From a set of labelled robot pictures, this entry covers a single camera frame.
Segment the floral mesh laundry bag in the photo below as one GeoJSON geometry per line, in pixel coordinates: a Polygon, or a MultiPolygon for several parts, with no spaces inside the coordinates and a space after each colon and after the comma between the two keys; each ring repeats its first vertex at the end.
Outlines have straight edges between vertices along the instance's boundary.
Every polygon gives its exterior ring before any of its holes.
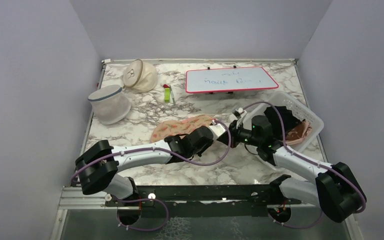
{"type": "Polygon", "coordinates": [[[206,114],[189,117],[183,120],[166,120],[155,127],[150,142],[155,143],[169,136],[186,135],[201,126],[210,126],[213,117],[206,114]]]}

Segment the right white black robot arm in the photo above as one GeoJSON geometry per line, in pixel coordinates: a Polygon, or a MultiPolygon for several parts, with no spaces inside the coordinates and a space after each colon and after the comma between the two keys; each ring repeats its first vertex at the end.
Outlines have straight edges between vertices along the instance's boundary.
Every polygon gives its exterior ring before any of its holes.
{"type": "Polygon", "coordinates": [[[319,207],[336,223],[366,209],[367,198],[346,164],[330,164],[302,155],[279,139],[281,133],[280,126],[272,125],[264,115],[256,115],[251,119],[250,129],[235,120],[217,140],[231,148],[239,143],[256,147],[264,162],[303,178],[283,176],[273,181],[268,196],[276,204],[286,199],[300,200],[319,207]]]}

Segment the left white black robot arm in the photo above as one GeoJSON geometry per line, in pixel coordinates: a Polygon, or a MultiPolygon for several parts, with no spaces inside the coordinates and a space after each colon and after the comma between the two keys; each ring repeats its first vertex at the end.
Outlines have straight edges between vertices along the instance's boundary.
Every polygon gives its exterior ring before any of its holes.
{"type": "Polygon", "coordinates": [[[213,142],[225,139],[226,145],[232,143],[232,134],[222,122],[201,126],[183,138],[179,135],[167,137],[155,143],[112,147],[107,140],[98,142],[75,161],[75,173],[71,179],[79,179],[84,195],[105,192],[119,199],[124,205],[132,205],[137,200],[134,180],[118,173],[131,168],[193,161],[213,142]]]}

